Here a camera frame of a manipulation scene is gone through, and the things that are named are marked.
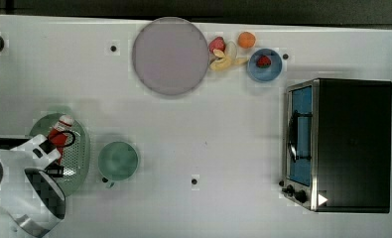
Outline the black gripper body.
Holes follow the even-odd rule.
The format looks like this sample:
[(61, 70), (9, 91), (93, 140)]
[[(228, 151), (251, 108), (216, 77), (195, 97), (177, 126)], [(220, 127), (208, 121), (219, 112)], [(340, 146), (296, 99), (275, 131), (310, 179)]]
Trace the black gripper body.
[(52, 178), (62, 178), (65, 167), (58, 164), (51, 164), (45, 168), (45, 172)]

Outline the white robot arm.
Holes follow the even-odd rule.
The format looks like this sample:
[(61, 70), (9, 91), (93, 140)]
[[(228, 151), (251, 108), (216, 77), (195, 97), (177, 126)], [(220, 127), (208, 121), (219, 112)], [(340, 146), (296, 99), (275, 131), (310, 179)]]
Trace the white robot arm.
[(60, 156), (42, 134), (0, 138), (0, 207), (34, 238), (43, 238), (65, 219), (65, 194), (46, 173)]

